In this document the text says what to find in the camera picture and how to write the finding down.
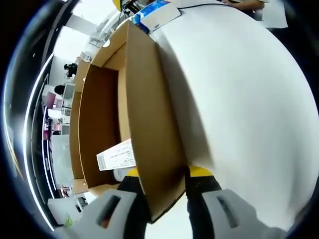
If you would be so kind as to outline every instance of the white paper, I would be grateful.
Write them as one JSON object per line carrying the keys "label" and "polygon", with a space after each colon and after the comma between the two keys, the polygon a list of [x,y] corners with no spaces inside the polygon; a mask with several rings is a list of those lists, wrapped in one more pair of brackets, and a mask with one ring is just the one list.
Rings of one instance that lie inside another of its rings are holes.
{"label": "white paper", "polygon": [[100,171],[136,166],[131,139],[97,154],[96,157]]}

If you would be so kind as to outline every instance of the person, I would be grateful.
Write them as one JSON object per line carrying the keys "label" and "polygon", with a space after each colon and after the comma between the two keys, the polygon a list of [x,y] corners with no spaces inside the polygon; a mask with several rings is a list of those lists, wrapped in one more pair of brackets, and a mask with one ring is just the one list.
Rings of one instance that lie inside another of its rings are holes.
{"label": "person", "polygon": [[221,0],[221,2],[235,7],[255,19],[255,11],[263,9],[268,0]]}
{"label": "person", "polygon": [[72,75],[76,75],[78,70],[78,65],[75,63],[65,64],[64,69],[68,71],[68,78],[72,77]]}
{"label": "person", "polygon": [[58,94],[58,95],[63,96],[64,89],[65,89],[65,86],[64,86],[64,85],[58,85],[58,86],[54,87],[54,92],[55,92],[56,94]]}

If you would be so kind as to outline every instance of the white table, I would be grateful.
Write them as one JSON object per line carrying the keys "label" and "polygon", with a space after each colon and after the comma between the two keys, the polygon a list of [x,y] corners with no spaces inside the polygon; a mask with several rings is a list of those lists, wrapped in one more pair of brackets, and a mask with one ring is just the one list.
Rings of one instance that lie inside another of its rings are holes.
{"label": "white table", "polygon": [[152,38],[189,162],[211,170],[264,223],[287,230],[319,171],[317,109],[291,54],[223,6],[185,9]]}

